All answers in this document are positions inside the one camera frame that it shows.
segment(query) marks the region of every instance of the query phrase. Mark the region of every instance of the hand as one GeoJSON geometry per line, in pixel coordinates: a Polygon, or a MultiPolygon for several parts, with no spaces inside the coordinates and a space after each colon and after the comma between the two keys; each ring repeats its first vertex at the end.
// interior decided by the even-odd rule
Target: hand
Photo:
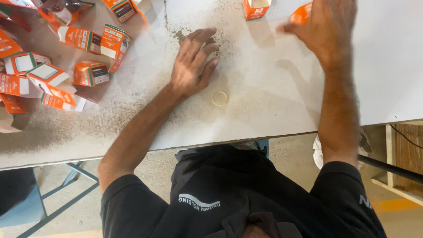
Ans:
{"type": "Polygon", "coordinates": [[[213,58],[204,67],[203,65],[209,55],[219,47],[209,44],[201,49],[201,46],[215,33],[216,27],[199,29],[185,37],[182,42],[169,83],[180,99],[185,100],[209,85],[219,59],[213,58]]]}
{"type": "Polygon", "coordinates": [[[277,31],[294,33],[327,70],[352,56],[351,34],[356,12],[356,0],[314,0],[307,23],[287,22],[278,26],[277,31]]]}

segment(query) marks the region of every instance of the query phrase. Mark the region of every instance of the white table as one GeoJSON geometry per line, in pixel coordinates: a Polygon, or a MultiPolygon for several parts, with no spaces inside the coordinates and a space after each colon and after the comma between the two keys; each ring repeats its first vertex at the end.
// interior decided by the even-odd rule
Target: white table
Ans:
{"type": "MultiPolygon", "coordinates": [[[[15,116],[23,132],[0,135],[0,169],[101,158],[125,124],[169,81],[178,32],[216,26],[221,59],[208,88],[180,105],[150,150],[317,131],[322,69],[294,36],[274,28],[307,0],[273,0],[266,16],[244,19],[241,0],[152,0],[149,30],[140,17],[119,24],[101,2],[82,14],[80,25],[101,33],[105,23],[133,37],[124,63],[99,105],[70,113],[25,100],[15,116]],[[212,94],[229,96],[217,107],[212,94]]],[[[359,1],[354,31],[354,77],[362,125],[423,118],[423,2],[359,1]]],[[[27,51],[52,57],[69,73],[80,60],[112,59],[59,44],[46,25],[33,21],[27,51]]]]}

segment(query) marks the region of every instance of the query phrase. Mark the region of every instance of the left arm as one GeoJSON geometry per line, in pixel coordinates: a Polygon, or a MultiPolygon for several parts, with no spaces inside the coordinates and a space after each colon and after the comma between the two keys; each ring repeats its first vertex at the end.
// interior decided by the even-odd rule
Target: left arm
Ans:
{"type": "Polygon", "coordinates": [[[209,44],[203,49],[201,46],[215,33],[216,28],[199,29],[185,38],[176,56],[170,83],[129,122],[103,157],[98,168],[102,193],[117,178],[134,174],[174,108],[208,86],[219,59],[210,60],[203,70],[202,65],[218,46],[209,44]]]}

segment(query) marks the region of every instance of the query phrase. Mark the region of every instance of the concrete floor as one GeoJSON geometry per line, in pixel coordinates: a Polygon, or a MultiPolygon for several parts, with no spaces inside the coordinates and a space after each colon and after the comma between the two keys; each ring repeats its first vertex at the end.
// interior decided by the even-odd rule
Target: concrete floor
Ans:
{"type": "MultiPolygon", "coordinates": [[[[385,127],[365,127],[365,130],[374,150],[370,156],[386,161],[385,127]]],[[[310,191],[319,173],[312,157],[312,144],[315,136],[316,134],[307,134],[269,140],[270,160],[274,163],[276,169],[307,191],[310,191]]],[[[177,149],[170,149],[148,153],[135,170],[135,174],[153,192],[167,202],[169,202],[170,177],[176,165],[176,159],[174,158],[176,152],[177,149]]],[[[87,161],[82,167],[90,173],[96,174],[99,162],[100,160],[87,161]]],[[[59,186],[70,171],[71,169],[64,164],[36,168],[35,173],[41,194],[59,186]]],[[[381,172],[380,169],[364,165],[360,172],[371,202],[400,198],[400,196],[371,182],[371,178],[381,172]]],[[[77,182],[45,199],[44,204],[47,213],[50,214],[55,211],[92,184],[93,181],[81,176],[77,182]]],[[[100,199],[99,188],[96,188],[52,222],[37,231],[34,236],[100,238],[100,230],[102,228],[99,216],[100,199]],[[78,232],[78,234],[53,235],[73,232],[78,232]]],[[[422,208],[380,213],[378,215],[388,237],[404,237],[404,234],[407,234],[408,238],[421,237],[421,232],[423,231],[421,228],[423,224],[422,208]]],[[[0,237],[14,238],[31,226],[32,224],[27,224],[2,229],[0,230],[0,237]]]]}

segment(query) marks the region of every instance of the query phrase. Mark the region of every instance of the black t-shirt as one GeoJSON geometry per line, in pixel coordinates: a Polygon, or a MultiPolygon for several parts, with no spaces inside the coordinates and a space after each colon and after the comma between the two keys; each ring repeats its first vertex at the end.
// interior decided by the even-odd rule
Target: black t-shirt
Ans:
{"type": "Polygon", "coordinates": [[[116,179],[101,216],[105,238],[242,237],[266,219],[259,227],[270,237],[386,237],[352,165],[325,164],[308,193],[259,151],[229,146],[203,158],[170,204],[135,175],[116,179]]]}

